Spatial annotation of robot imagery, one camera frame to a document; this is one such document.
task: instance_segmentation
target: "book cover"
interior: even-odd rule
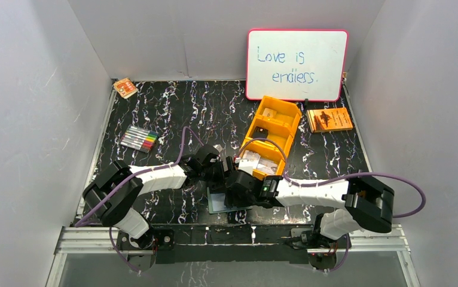
[[[115,87],[115,90],[118,91],[120,96],[124,99],[127,99],[128,97],[138,92],[136,86],[132,84],[129,78],[119,80],[116,83],[114,83],[113,86]]]
[[[347,108],[311,109],[308,110],[307,118],[312,133],[351,130],[353,128]]]

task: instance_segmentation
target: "yellow organizer box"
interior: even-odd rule
[[[246,133],[243,144],[251,140],[256,127],[260,127],[267,130],[268,135],[266,138],[277,143],[283,149],[285,155],[288,156],[300,119],[301,111],[296,104],[264,96]],[[272,143],[254,141],[245,150],[258,153],[262,160],[272,161],[277,165],[275,175],[282,174],[285,161],[280,151]],[[267,175],[269,173],[254,169],[253,176],[258,179],[262,180]]]

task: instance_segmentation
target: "gray wall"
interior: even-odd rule
[[[384,0],[69,0],[111,78],[243,79],[251,28],[350,33],[346,67]]]
[[[109,97],[68,2],[46,2],[0,0],[0,286],[44,286]]]
[[[374,170],[428,197],[403,219],[423,286],[458,286],[458,1],[387,0],[349,69],[356,121]],[[419,196],[396,187],[396,212]]]

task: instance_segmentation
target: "marker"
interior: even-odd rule
[[[141,148],[140,146],[134,145],[134,144],[132,144],[132,143],[120,142],[120,145],[124,145],[124,146],[126,146],[126,147],[128,147],[128,148],[133,148],[133,149],[136,149],[136,150],[138,150],[138,151],[148,152],[146,149],[143,149],[143,148]]]
[[[154,134],[158,135],[157,132],[154,132],[152,130],[146,130],[146,129],[142,129],[142,128],[135,127],[135,126],[129,126],[129,128],[132,129],[132,130],[136,130],[138,132],[142,132],[142,133],[149,133],[150,132],[150,133],[154,133]]]
[[[129,135],[129,134],[125,134],[124,138],[131,139],[133,141],[138,141],[138,142],[140,142],[140,144],[146,143],[148,145],[153,145],[155,143],[155,140],[153,140],[153,139],[141,138],[139,136],[134,136],[134,135]]]
[[[143,135],[147,135],[147,134],[150,133],[152,135],[158,136],[158,133],[156,133],[156,132],[153,132],[151,130],[142,130],[142,129],[139,129],[139,128],[134,127],[134,126],[129,126],[129,128],[127,130],[133,130],[136,133],[142,133]]]
[[[141,134],[133,133],[131,131],[125,132],[125,135],[126,136],[131,136],[131,137],[134,137],[134,138],[143,139],[143,140],[146,139],[146,140],[148,140],[150,142],[154,142],[157,139],[157,137],[153,137],[151,135],[141,135]]]
[[[136,140],[136,139],[132,139],[132,138],[129,138],[129,137],[127,137],[127,136],[123,137],[123,138],[122,138],[122,141],[123,141],[123,142],[130,142],[130,143],[132,143],[132,144],[139,145],[139,146],[143,145],[143,141],[139,141],[139,140]]]
[[[149,137],[151,137],[151,138],[157,138],[157,137],[158,137],[158,135],[156,135],[156,134],[154,134],[154,133],[151,133],[151,132],[137,132],[137,131],[132,130],[132,129],[128,129],[128,130],[126,130],[125,132],[126,132],[126,133],[131,133],[131,134],[133,134],[133,135],[144,136],[144,137],[146,137],[146,136],[149,136]]]
[[[142,139],[135,139],[135,138],[129,137],[127,135],[125,135],[122,138],[122,141],[131,142],[133,144],[139,145],[141,147],[147,147],[147,148],[151,148],[153,146],[153,142],[148,142],[148,141],[145,141],[145,140],[142,140]]]

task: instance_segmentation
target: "black table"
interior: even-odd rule
[[[118,95],[115,98],[95,174],[116,159],[137,166],[175,161],[183,126],[190,126],[206,144],[222,145],[223,156],[234,155],[259,105],[245,98],[244,81],[136,82],[135,85],[139,94],[129,99]],[[303,103],[298,106],[304,110]],[[342,106],[348,107],[343,89],[336,102],[309,103],[312,108]],[[152,152],[146,154],[118,144],[129,124],[159,132],[159,143]],[[311,133],[304,115],[298,129],[288,159],[290,177],[329,179],[368,170],[356,129]],[[190,134],[186,142],[185,152],[192,153],[199,148]],[[176,230],[175,243],[186,245],[210,243],[210,240],[212,243],[250,243],[252,230],[249,225],[240,226],[242,224],[265,226],[258,230],[264,232],[266,229],[268,234],[257,236],[256,243],[276,243],[275,237],[290,230],[291,225],[311,225],[317,214],[332,211],[331,208],[302,205],[272,209],[253,207],[211,215],[206,193],[199,187],[144,194],[133,207],[154,226]],[[230,230],[223,233],[230,236],[206,239],[206,227]]]

